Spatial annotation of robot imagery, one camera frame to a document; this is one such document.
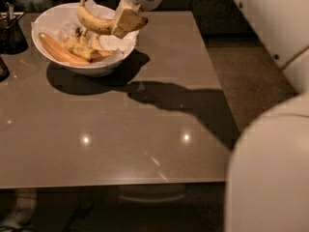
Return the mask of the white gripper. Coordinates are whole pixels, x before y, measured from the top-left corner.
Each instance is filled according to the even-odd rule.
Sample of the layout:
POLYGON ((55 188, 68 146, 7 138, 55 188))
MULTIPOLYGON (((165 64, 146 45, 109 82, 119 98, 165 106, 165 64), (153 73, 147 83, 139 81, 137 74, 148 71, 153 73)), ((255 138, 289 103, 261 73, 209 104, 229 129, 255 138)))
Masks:
POLYGON ((163 0, 121 0, 116 10, 111 34, 119 39, 145 25, 138 13, 156 9, 163 0))

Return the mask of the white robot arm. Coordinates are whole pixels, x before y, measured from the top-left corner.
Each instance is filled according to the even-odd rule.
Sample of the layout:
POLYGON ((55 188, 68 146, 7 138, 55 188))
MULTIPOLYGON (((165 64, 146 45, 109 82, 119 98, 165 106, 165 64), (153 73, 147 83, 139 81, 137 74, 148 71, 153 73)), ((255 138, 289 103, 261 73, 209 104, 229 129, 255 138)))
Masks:
POLYGON ((309 232, 309 0, 234 2, 297 94, 236 143, 224 232, 309 232))

